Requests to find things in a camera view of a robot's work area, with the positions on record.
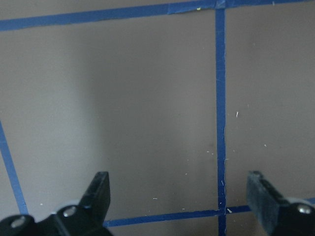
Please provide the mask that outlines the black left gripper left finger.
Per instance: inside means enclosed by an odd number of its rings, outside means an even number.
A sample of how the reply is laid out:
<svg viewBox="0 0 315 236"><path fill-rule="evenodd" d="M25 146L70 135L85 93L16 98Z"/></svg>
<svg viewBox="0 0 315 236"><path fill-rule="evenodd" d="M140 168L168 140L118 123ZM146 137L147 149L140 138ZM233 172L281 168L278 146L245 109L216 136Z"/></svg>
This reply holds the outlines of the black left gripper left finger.
<svg viewBox="0 0 315 236"><path fill-rule="evenodd" d="M97 172L83 194L79 207L97 223L103 224L110 206L110 181L108 172Z"/></svg>

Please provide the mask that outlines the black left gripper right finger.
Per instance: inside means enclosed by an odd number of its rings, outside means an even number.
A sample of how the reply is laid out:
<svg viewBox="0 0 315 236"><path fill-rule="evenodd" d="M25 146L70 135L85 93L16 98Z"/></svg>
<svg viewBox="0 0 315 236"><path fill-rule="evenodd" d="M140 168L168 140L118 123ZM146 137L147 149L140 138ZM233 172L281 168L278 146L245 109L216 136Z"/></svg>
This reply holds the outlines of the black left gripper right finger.
<svg viewBox="0 0 315 236"><path fill-rule="evenodd" d="M246 197L249 208L271 236L281 212L289 207L289 201L259 171L248 173Z"/></svg>

